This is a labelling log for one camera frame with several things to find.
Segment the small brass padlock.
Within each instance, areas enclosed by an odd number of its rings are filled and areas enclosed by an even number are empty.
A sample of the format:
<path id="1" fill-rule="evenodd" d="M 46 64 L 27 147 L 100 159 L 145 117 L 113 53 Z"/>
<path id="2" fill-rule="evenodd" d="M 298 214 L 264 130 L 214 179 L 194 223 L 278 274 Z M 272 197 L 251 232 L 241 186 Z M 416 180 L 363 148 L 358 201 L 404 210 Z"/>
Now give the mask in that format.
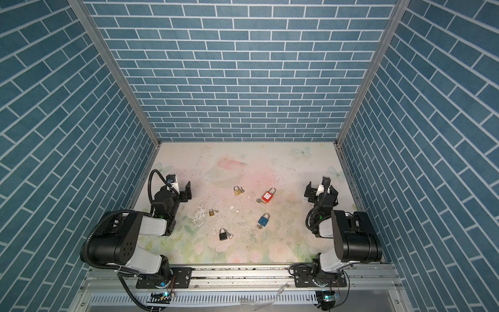
<path id="1" fill-rule="evenodd" d="M 219 213 L 219 210 L 215 210 L 215 209 L 210 209 L 209 210 L 209 216 L 210 217 L 214 217 L 215 214 Z"/>

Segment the red padlock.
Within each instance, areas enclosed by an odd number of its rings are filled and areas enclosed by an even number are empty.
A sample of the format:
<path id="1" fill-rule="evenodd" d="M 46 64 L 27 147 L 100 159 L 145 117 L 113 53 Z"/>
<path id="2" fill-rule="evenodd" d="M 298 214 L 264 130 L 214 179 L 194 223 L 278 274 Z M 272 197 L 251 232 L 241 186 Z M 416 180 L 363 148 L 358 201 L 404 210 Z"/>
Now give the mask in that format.
<path id="1" fill-rule="evenodd" d="M 274 187 L 270 188 L 268 191 L 264 193 L 264 195 L 262 195 L 261 200 L 266 204 L 269 203 L 270 200 L 274 197 L 275 192 L 276 189 Z"/>

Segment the large brass padlock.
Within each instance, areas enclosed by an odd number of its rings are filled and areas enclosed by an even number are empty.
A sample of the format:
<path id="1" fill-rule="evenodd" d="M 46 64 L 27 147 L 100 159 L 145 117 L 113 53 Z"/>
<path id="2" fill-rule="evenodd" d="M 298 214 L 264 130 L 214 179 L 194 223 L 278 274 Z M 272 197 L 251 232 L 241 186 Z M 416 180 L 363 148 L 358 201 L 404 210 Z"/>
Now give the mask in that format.
<path id="1" fill-rule="evenodd" d="M 235 196 L 240 196 L 241 194 L 244 193 L 244 189 L 242 187 L 237 186 L 237 185 L 233 187 L 233 191 L 234 191 Z"/>

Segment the black padlock with key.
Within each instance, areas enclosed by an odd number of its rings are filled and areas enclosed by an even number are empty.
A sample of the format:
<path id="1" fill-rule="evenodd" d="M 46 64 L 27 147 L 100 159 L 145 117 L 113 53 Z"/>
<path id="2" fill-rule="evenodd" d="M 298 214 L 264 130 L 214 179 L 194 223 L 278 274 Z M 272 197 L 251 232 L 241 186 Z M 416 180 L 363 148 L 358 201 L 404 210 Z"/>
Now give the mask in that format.
<path id="1" fill-rule="evenodd" d="M 219 240 L 226 241 L 228 239 L 232 239 L 233 235 L 229 233 L 225 228 L 221 228 L 219 231 Z"/>

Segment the blue padlock with key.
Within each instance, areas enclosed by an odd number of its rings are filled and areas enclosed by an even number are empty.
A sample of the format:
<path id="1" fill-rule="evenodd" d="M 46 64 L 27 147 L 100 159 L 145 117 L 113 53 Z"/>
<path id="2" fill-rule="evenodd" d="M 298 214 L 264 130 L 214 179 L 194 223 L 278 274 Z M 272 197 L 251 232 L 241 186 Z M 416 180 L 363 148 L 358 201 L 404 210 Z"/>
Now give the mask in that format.
<path id="1" fill-rule="evenodd" d="M 264 213 L 261 216 L 261 218 L 258 220 L 257 227 L 259 229 L 263 229 L 267 225 L 269 219 L 270 219 L 270 214 L 269 213 Z"/>

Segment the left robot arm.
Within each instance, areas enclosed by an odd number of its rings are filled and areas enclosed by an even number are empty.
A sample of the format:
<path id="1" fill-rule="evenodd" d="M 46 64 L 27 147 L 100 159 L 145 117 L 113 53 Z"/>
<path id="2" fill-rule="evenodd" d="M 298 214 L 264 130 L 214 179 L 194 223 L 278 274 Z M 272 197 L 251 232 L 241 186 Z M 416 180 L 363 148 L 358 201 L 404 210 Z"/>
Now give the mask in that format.
<path id="1" fill-rule="evenodd" d="M 84 242 L 80 259 L 96 269 L 169 279 L 168 258 L 139 247 L 138 240 L 171 235 L 180 204 L 191 199 L 190 183 L 184 191 L 165 185 L 152 199 L 152 214 L 132 210 L 106 213 Z"/>

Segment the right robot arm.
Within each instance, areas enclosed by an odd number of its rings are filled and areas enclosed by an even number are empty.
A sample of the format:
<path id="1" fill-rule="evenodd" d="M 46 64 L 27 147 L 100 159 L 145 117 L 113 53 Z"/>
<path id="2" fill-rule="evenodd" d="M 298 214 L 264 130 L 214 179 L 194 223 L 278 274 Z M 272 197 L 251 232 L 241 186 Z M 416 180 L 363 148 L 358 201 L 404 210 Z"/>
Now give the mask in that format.
<path id="1" fill-rule="evenodd" d="M 318 253 L 313 259 L 312 273 L 330 276 L 362 263 L 382 260 L 383 249 L 367 213 L 336 209 L 339 192 L 331 179 L 323 177 L 317 188 L 309 183 L 304 196 L 313 208 L 305 217 L 305 227 L 317 238 L 333 240 L 333 248 Z"/>

